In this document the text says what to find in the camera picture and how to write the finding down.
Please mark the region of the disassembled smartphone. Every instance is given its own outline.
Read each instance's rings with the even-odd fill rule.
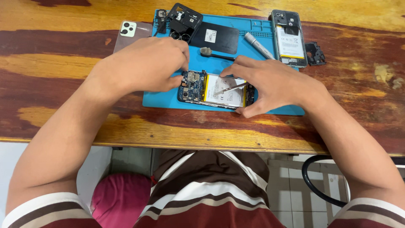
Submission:
[[[165,13],[159,10],[158,16],[162,17],[163,15],[165,15]],[[159,23],[160,25],[154,36],[156,36],[158,32],[162,32],[162,27],[166,26],[164,22],[166,22],[167,19],[170,21],[169,36],[175,40],[183,40],[189,43],[203,21],[203,15],[180,3],[176,3],[166,17],[160,19],[162,23]]]
[[[271,21],[278,60],[291,67],[306,67],[307,53],[298,13],[275,9]]]
[[[182,102],[234,110],[253,104],[255,88],[252,85],[249,84],[219,95],[216,94],[218,91],[245,82],[240,78],[207,74],[204,70],[202,72],[185,71],[177,99]]]

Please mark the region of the white stripe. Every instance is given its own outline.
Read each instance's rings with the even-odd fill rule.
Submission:
[[[236,164],[238,164],[243,171],[250,177],[250,179],[253,181],[255,185],[257,185],[259,188],[263,189],[263,191],[266,191],[266,186],[267,186],[267,181],[265,181],[262,177],[257,175],[250,167],[245,166],[235,155],[233,155],[229,151],[220,151],[222,154],[227,156],[229,159],[234,161]]]
[[[372,206],[384,208],[386,210],[394,212],[395,214],[398,214],[399,216],[402,216],[405,218],[405,211],[391,203],[385,202],[383,200],[372,199],[372,198],[356,198],[356,199],[350,201],[344,207],[342,207],[342,209],[340,209],[340,211],[335,215],[333,220],[335,220],[336,218],[341,216],[345,211],[347,211],[352,206],[359,205],[359,204],[372,205]]]
[[[154,204],[147,205],[139,217],[142,217],[142,215],[152,206],[158,209],[163,209],[166,206],[166,204],[169,203],[170,201],[192,200],[195,198],[206,196],[208,194],[219,196],[227,192],[231,193],[235,198],[248,202],[252,205],[256,205],[259,202],[265,203],[263,198],[261,197],[252,198],[248,196],[244,191],[240,190],[236,185],[228,182],[214,182],[214,183],[191,182],[190,184],[186,185],[182,190],[180,190],[177,194],[165,195],[159,200],[157,200]]]
[[[162,181],[166,178],[168,178],[174,171],[176,171],[187,159],[189,159],[194,153],[191,153],[189,155],[186,155],[182,158],[180,158],[177,162],[175,162],[169,169],[166,170],[166,172],[163,173],[162,177],[159,179],[159,181]],[[155,186],[151,188],[151,195],[153,190],[155,190]]]
[[[42,207],[55,204],[55,203],[60,203],[60,202],[76,202],[78,203],[82,208],[84,207],[84,204],[81,202],[79,199],[78,195],[71,193],[71,192],[56,192],[56,193],[50,193],[47,195],[43,196],[38,196],[37,198],[34,198],[32,200],[29,200],[20,206],[16,207],[14,210],[12,210],[4,219],[2,227],[7,228],[13,222],[15,222],[17,219],[23,217],[24,215],[40,209]]]

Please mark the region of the blue silicone repair mat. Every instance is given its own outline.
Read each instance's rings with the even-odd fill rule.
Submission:
[[[273,32],[272,25],[270,21],[256,20],[256,19],[246,19],[239,17],[225,17],[217,15],[204,14],[204,22],[209,22],[213,24],[219,24],[223,26],[233,27],[239,29],[239,41],[238,50],[235,55],[216,52],[213,54],[233,56],[245,55],[257,60],[265,60],[263,55],[261,55],[250,43],[244,39],[244,35],[250,32],[263,46],[265,46],[272,54],[274,54],[274,44],[273,44]],[[152,34],[155,34],[158,28],[157,19],[155,19],[153,24]],[[158,33],[157,37],[166,37],[169,35],[169,26],[167,25],[166,34]],[[221,71],[230,66],[232,61],[223,60],[214,57],[202,57],[200,55],[200,48],[189,46],[190,48],[190,63],[189,70],[202,71],[206,70],[207,73],[220,74]],[[172,76],[180,75],[181,71],[176,71]],[[180,102],[177,99],[178,88],[174,88],[168,92],[144,92],[142,105],[145,107],[155,107],[155,108],[180,108],[180,109],[193,109],[193,110],[206,110],[206,111],[222,111],[222,112],[233,112],[233,110],[216,108],[206,105],[190,104],[186,102]],[[281,114],[281,115],[304,115],[304,110],[295,105],[286,105],[280,108],[273,109],[268,114]]]

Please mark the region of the black bracket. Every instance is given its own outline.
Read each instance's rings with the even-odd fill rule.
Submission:
[[[305,43],[305,50],[307,52],[307,60],[310,66],[326,64],[324,53],[316,42]]]

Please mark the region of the spudger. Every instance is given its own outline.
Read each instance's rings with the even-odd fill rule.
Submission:
[[[249,85],[249,82],[245,82],[245,83],[242,83],[242,84],[237,85],[237,86],[232,86],[232,87],[226,88],[224,90],[218,91],[217,93],[214,94],[214,96],[217,96],[217,95],[220,95],[221,93],[229,92],[231,90],[235,90],[237,88],[244,87],[244,86],[247,86],[247,85]]]

